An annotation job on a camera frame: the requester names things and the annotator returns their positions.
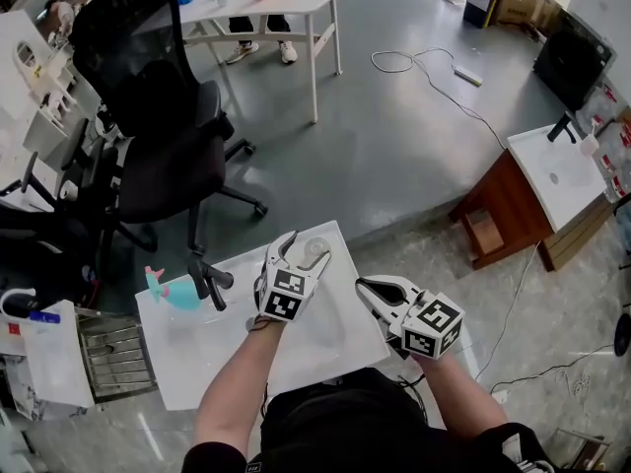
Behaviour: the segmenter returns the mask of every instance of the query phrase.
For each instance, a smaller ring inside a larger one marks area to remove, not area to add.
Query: person
[[[260,453],[247,461],[286,327],[292,325],[256,318],[202,397],[182,473],[554,471],[534,432],[509,423],[449,353],[438,361],[414,358],[446,430],[429,427],[401,385],[362,369],[274,397],[261,425]]]
[[[285,20],[285,16],[282,15],[270,15],[267,19],[267,27],[271,32],[290,32],[291,29],[289,27],[289,23]],[[232,33],[239,32],[253,32],[254,27],[252,26],[252,21],[248,16],[239,16],[236,18],[230,18],[230,31]],[[292,64],[296,62],[298,59],[298,53],[294,48],[294,45],[290,40],[284,40],[278,42],[278,47],[280,49],[281,60],[286,65]],[[239,45],[231,54],[229,58],[226,59],[227,64],[237,63],[241,61],[246,56],[253,54],[258,51],[258,44],[251,40],[240,40]]]
[[[72,24],[75,21],[75,11],[68,2],[59,0],[48,0],[45,5],[46,14],[54,13],[57,15],[60,23],[60,33],[67,36],[72,32]]]

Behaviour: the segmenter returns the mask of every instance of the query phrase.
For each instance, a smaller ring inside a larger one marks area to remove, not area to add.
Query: mesh chair back
[[[192,121],[198,84],[177,0],[93,0],[70,42],[75,66],[125,136],[165,138]]]

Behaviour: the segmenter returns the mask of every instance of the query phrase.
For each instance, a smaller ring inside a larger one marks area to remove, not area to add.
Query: white sink
[[[326,239],[332,258],[300,320],[285,330],[269,378],[270,396],[388,356],[379,326],[355,293],[357,271],[336,222],[301,232],[287,257],[300,262],[305,243],[313,237]],[[168,410],[197,408],[208,384],[244,341],[245,324],[256,315],[252,284],[260,275],[265,249],[216,265],[235,277],[232,289],[221,290],[228,306],[224,311],[217,311],[210,300],[188,311],[164,300],[156,303],[148,291],[136,295],[149,357]]]
[[[562,131],[554,142],[547,134],[554,125],[509,137],[508,149],[519,164],[555,232],[561,230],[606,188],[591,157],[581,154],[579,133],[572,144]]]

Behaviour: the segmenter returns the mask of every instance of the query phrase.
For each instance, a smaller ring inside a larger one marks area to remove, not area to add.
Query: sink faucet
[[[568,124],[570,122],[575,122],[574,119],[574,115],[569,112],[569,111],[565,111],[565,113],[563,114],[563,116],[559,119],[559,122],[557,122],[554,125],[554,128],[552,128],[550,130],[550,133],[548,133],[548,140],[550,142],[554,142],[556,140],[556,138],[559,136],[559,134],[565,130],[567,132],[568,135],[570,135],[570,140],[572,140],[573,144],[576,144],[577,140],[576,137],[574,136],[574,134],[570,131],[570,128],[568,128]]]

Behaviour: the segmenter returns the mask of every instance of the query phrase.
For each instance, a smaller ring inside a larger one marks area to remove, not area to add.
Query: black shirt
[[[274,398],[261,426],[261,453],[250,462],[230,445],[201,443],[186,455],[182,473],[520,471],[503,453],[514,435],[524,460],[547,461],[534,433],[519,424],[473,441],[428,427],[416,401],[367,369],[345,375],[337,386]]]

